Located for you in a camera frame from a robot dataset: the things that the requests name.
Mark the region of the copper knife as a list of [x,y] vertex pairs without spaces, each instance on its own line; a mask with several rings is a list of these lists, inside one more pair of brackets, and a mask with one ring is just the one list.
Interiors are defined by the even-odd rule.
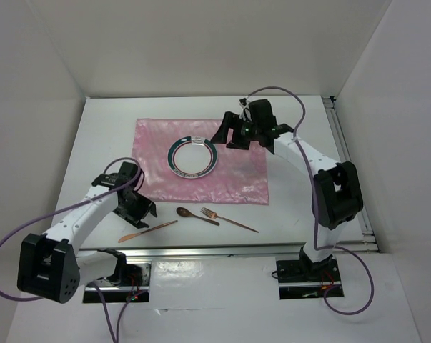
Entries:
[[119,243],[123,243],[123,242],[125,242],[125,241],[130,240],[130,239],[133,239],[133,238],[139,237],[139,236],[141,236],[141,235],[143,235],[143,234],[147,234],[147,233],[150,233],[150,232],[153,232],[153,231],[159,230],[159,229],[161,229],[161,228],[165,228],[165,227],[168,227],[168,226],[170,226],[170,225],[176,224],[177,222],[178,222],[177,220],[174,220],[174,221],[171,221],[171,222],[167,222],[167,223],[160,224],[160,225],[158,225],[158,226],[155,226],[155,227],[152,227],[152,228],[146,229],[146,230],[144,230],[144,231],[142,231],[142,232],[138,232],[138,233],[135,233],[135,234],[128,234],[128,235],[122,236],[122,237],[118,240],[118,242],[119,242]]

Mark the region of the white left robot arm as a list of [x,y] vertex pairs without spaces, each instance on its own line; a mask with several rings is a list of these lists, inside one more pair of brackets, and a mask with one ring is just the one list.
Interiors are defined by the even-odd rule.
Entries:
[[127,258],[114,249],[101,248],[81,255],[88,236],[109,214],[137,229],[157,215],[155,203],[137,191],[142,177],[139,162],[119,159],[119,171],[97,176],[83,200],[63,209],[63,219],[43,234],[28,234],[21,243],[17,287],[60,304],[67,303],[80,286],[98,279],[118,285],[127,278]]

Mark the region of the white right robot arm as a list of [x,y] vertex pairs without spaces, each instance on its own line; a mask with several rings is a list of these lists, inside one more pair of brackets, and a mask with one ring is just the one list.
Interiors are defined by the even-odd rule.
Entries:
[[316,150],[294,127],[278,124],[268,100],[240,103],[242,113],[225,112],[211,142],[239,150],[257,142],[309,177],[314,233],[299,251],[298,272],[306,280],[316,279],[330,264],[344,228],[362,211],[357,169],[350,161],[336,161]]

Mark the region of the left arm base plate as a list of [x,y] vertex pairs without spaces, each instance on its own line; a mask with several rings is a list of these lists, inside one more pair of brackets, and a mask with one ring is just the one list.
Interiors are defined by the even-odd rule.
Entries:
[[152,264],[150,262],[133,262],[127,265],[118,284],[112,284],[107,279],[97,279],[97,285],[107,304],[147,303],[150,298],[150,279]]

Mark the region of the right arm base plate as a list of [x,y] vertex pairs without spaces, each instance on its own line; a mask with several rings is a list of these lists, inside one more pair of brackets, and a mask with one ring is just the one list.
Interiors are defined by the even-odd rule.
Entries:
[[278,282],[281,300],[323,298],[326,291],[329,298],[344,296],[335,258],[327,266],[310,274],[305,274],[304,267],[298,260],[278,260],[271,277]]

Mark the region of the white plate green red rim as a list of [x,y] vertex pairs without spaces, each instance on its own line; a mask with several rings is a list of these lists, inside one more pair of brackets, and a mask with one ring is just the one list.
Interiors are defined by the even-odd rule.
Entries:
[[200,136],[186,136],[176,140],[167,153],[169,168],[184,179],[205,177],[213,171],[217,161],[216,147]]

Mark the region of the pink floral satin placemat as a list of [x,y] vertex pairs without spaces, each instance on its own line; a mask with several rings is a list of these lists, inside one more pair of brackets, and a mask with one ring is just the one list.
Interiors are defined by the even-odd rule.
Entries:
[[209,140],[220,123],[213,119],[137,119],[132,156],[144,171],[142,194],[157,202],[267,205],[266,153],[256,143],[246,151],[214,145],[217,164],[202,178],[184,179],[169,168],[167,153],[176,140],[186,136]]

